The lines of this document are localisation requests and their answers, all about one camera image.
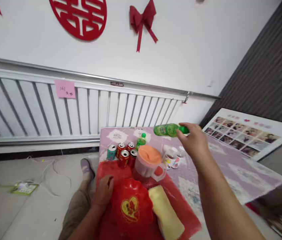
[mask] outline orange pitcher lid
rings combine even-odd
[[[140,146],[137,155],[150,165],[159,165],[162,162],[161,153],[150,145]]]

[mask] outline green plastic bottle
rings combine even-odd
[[[137,140],[136,142],[136,146],[135,146],[135,149],[138,150],[138,148],[142,145],[145,145],[147,143],[147,140],[146,140],[146,134],[145,133],[142,133],[141,137]]]
[[[177,129],[183,132],[184,134],[189,133],[189,130],[185,126],[180,126],[175,123],[169,123],[164,125],[157,125],[154,127],[154,133],[158,136],[177,136]]]

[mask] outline hand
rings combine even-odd
[[[112,175],[107,175],[100,180],[94,199],[96,206],[106,208],[112,196],[113,185],[114,178]]]
[[[177,135],[184,149],[192,159],[200,159],[202,156],[210,154],[207,137],[199,125],[193,123],[179,124],[187,127],[190,131],[190,134],[185,136],[180,130],[177,130]]]

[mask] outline plastic pitcher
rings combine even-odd
[[[163,170],[162,174],[159,176],[154,174],[158,167]],[[133,169],[133,178],[144,183],[152,177],[158,182],[162,180],[166,174],[167,167],[162,163],[160,152],[149,145],[140,146]]]

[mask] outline photo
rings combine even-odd
[[[245,144],[241,143],[237,140],[234,140],[232,143],[230,143],[230,145],[238,150],[240,150]]]
[[[233,138],[230,138],[229,136],[222,136],[222,138],[220,138],[220,141],[225,142],[227,144],[229,144],[231,141],[233,140]]]
[[[207,128],[204,132],[211,135],[214,132],[214,130],[212,128]]]
[[[223,133],[219,133],[217,131],[215,131],[212,136],[215,137],[216,139],[219,139],[221,136],[223,135]]]
[[[233,129],[242,132],[246,127],[247,127],[246,125],[243,125],[241,123],[236,123],[234,124]]]
[[[217,123],[211,123],[210,128],[217,129],[219,126]]]
[[[225,122],[222,124],[224,126],[227,126],[227,127],[232,127],[233,124],[235,124],[234,121],[231,121],[231,120],[225,120]]]
[[[248,142],[250,142],[253,139],[253,137],[245,135],[245,134],[241,134],[240,136],[237,137],[237,140],[247,144]]]
[[[230,129],[228,132],[227,132],[227,135],[230,136],[230,137],[233,137],[233,138],[236,138],[238,135],[240,134],[240,132],[237,132],[233,129]]]
[[[253,157],[253,156],[257,155],[260,151],[254,149],[252,147],[246,146],[245,148],[243,148],[241,150],[241,152],[244,152],[246,155]]]
[[[244,134],[255,137],[262,131],[256,128],[249,127],[247,130],[244,131]]]
[[[219,129],[218,129],[218,131],[223,132],[223,133],[226,133],[228,130],[229,130],[229,128],[226,127],[226,126],[220,126]]]
[[[262,142],[261,140],[253,140],[250,144],[250,147],[253,147],[255,149],[258,149],[260,151],[262,151],[263,149],[265,149],[267,146],[269,146],[268,143]]]
[[[267,143],[273,143],[274,141],[278,140],[280,137],[271,133],[263,132],[258,138]]]
[[[225,120],[225,118],[217,117],[214,121],[217,122],[217,123],[223,123],[224,120]]]

